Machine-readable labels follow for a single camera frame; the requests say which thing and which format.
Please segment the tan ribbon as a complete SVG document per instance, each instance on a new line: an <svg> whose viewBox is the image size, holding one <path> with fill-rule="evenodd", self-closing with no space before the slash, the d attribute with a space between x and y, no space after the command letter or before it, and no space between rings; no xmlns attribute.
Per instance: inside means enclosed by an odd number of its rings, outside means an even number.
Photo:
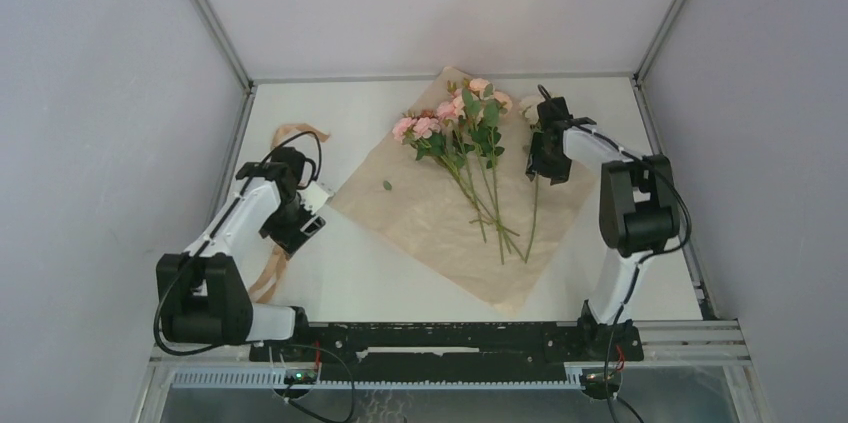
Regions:
<svg viewBox="0 0 848 423"><path fill-rule="evenodd" d="M319 143L325 143L330 138L329 133L306 123L283 124L275 131L270 147L274 149L287 138L302 132L313 132ZM280 246L274 245L263 271L248 289L248 294L254 303L268 304L271 302L277 288L284 280L288 261L289 255Z"/></svg>

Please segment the white rose stem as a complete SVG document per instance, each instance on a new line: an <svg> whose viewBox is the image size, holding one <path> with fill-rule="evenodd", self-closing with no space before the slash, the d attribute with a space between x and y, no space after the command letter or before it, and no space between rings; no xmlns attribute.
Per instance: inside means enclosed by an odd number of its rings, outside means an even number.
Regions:
<svg viewBox="0 0 848 423"><path fill-rule="evenodd" d="M532 256L538 221L538 201L541 178L538 176L538 171L534 169L533 145L535 138L541 131L538 107L543 101L544 99L542 96L534 95L524 97L519 103L519 114L525 120L528 129L530 130L530 140L525 145L524 149L526 153L525 176L532 185L531 223L526 249L522 256L522 262L524 264L528 264Z"/></svg>

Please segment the pink rose stem bunch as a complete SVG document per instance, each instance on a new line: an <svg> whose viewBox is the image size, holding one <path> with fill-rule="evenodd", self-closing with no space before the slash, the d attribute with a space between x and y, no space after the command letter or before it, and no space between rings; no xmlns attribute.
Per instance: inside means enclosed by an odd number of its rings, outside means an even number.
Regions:
<svg viewBox="0 0 848 423"><path fill-rule="evenodd" d="M444 137L442 134L442 123L436 113L434 111L425 110L418 114L409 113L402 116L393 126L391 130L391 136L399 143L411 147L415 152L415 159L417 161L421 161L424 159L430 159L435 162L439 167L446 170L440 164L439 158L444 153ZM498 176L498 189L499 189L500 178ZM504 221L504 212L502 211L502 205L500 201L501 191L499 189L499 202L500 202L500 211L501 216ZM522 261L522 256L525 250L519 248L518 237L520 234L509 228L506 224L507 228L516 232L518 234L517 237L514 238L514 242L516 243L517 248L521 251L520 255L513 254L512 256L516 256Z"/></svg>

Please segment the beige wrapping paper sheet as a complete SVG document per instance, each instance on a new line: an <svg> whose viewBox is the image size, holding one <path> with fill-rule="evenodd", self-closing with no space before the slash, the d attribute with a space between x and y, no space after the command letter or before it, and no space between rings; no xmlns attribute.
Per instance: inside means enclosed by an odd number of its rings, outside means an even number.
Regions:
<svg viewBox="0 0 848 423"><path fill-rule="evenodd" d="M596 186L526 173L537 124L447 67L337 192L333 208L500 313L524 306Z"/></svg>

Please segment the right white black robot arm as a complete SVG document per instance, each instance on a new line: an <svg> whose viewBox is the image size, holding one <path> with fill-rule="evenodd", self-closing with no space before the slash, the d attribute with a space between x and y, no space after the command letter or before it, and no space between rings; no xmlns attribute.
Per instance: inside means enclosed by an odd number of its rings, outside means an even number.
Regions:
<svg viewBox="0 0 848 423"><path fill-rule="evenodd" d="M669 253L689 218L673 183L670 160L640 155L598 129L594 120L576 117L562 97L542 90L530 109L533 135L526 175L553 185L571 178L580 164L599 178L598 225L607 253L599 280L578 320L578 345L592 359L605 358L630 326L629 307L643 266Z"/></svg>

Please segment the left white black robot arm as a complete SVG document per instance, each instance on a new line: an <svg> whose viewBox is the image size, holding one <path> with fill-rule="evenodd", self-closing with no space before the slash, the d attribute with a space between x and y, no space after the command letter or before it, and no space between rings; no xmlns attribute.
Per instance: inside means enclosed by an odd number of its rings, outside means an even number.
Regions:
<svg viewBox="0 0 848 423"><path fill-rule="evenodd" d="M240 186L209 226L185 250L156 265L153 335L165 353L191 356L222 346L273 341L290 360L311 350L304 311L252 301L238 264L257 241L268 239L286 256L325 225L318 211L331 194L317 181L320 162L280 145L262 161L244 164Z"/></svg>

